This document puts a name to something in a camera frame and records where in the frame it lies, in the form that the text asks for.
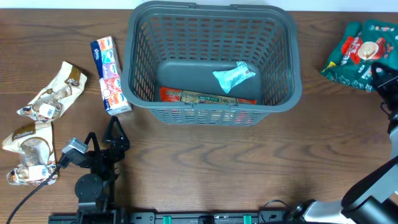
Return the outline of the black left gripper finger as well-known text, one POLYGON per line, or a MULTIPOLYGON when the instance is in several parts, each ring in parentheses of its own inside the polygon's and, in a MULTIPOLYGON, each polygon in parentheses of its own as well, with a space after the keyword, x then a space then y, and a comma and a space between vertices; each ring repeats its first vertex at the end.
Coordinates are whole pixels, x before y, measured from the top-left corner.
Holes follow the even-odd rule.
POLYGON ((84 143, 86 145, 89 145, 90 141, 93 143, 93 147, 94 147, 94 152, 100 152, 100 145, 99 142, 97 140, 96 134, 94 132, 89 132, 86 139, 84 140, 84 143))
POLYGON ((108 144, 111 148, 129 149, 130 141, 124 132, 117 116, 112 116, 105 129, 102 143, 108 144))

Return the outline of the green Nescafe coffee bag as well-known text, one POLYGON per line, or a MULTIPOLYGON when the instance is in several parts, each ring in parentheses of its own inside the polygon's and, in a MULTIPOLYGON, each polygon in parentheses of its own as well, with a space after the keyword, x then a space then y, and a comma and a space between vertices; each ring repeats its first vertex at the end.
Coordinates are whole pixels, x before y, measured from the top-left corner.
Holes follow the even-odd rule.
POLYGON ((320 74, 333 82, 371 92, 374 62, 397 69, 397 24, 350 22, 320 74))

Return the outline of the colourful tissue pack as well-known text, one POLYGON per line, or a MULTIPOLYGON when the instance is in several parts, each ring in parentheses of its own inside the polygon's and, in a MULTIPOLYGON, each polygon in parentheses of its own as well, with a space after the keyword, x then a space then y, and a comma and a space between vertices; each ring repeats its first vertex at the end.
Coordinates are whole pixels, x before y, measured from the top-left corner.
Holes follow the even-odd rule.
POLYGON ((116 45, 111 36, 90 42, 93 60, 99 75, 104 109, 114 116, 132 110, 121 89, 122 70, 116 45))

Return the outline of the beige snack bag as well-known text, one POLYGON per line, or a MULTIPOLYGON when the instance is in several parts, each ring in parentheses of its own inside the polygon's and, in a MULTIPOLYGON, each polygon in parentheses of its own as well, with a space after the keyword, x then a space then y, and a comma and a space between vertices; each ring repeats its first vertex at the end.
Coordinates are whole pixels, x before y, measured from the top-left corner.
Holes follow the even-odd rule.
POLYGON ((7 174, 11 185, 40 185, 56 168, 51 123, 30 123, 2 142, 2 148, 19 154, 20 164, 7 174))
POLYGON ((86 75, 77 67, 63 62, 55 78, 27 106, 19 109, 17 114, 35 122, 54 121, 82 94, 86 81, 86 75))

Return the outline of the San Remo spaghetti packet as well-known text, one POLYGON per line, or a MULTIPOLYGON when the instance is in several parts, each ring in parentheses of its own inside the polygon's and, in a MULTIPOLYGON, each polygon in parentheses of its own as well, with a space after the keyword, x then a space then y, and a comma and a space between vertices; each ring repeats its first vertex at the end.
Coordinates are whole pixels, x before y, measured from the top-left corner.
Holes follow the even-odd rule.
POLYGON ((174 88, 160 87, 160 98, 164 102, 184 102, 184 103, 204 103, 217 105, 255 105, 256 100, 247 100, 243 98, 232 98, 227 96, 210 95, 194 91, 179 90, 174 88))

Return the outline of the light green wipes packet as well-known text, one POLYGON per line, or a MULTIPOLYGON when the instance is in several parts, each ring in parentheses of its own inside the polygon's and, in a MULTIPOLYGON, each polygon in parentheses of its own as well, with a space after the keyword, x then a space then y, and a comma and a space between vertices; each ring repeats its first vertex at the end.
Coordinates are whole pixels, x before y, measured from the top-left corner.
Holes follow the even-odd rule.
POLYGON ((235 86, 248 78, 254 77, 256 73, 250 71, 245 62, 238 61, 235 68, 225 71, 214 71, 213 75, 218 80, 221 89, 228 94, 235 86))

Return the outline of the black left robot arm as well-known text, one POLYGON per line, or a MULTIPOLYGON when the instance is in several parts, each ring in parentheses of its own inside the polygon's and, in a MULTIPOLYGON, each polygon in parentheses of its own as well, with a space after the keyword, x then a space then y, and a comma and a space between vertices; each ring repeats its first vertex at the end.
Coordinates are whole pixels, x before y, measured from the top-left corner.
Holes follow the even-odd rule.
POLYGON ((84 153, 78 166, 90 173, 78 179, 75 194, 78 197, 79 223, 128 223, 125 209, 115 204, 115 182, 119 177, 115 164, 125 158, 130 142, 119 122, 112 116, 105 129, 102 142, 108 148, 101 149, 94 132, 90 132, 84 143, 92 143, 94 149, 84 153))

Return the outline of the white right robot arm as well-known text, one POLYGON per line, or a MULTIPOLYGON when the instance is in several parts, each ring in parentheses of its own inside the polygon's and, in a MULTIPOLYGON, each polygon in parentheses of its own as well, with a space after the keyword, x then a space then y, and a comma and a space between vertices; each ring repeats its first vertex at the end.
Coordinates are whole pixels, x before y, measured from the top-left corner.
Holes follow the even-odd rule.
POLYGON ((390 196, 397 193, 397 70, 379 62, 371 65, 372 86, 389 112, 387 132, 391 140, 391 159, 354 184, 342 200, 307 201, 287 216, 306 223, 397 223, 397 204, 390 196))

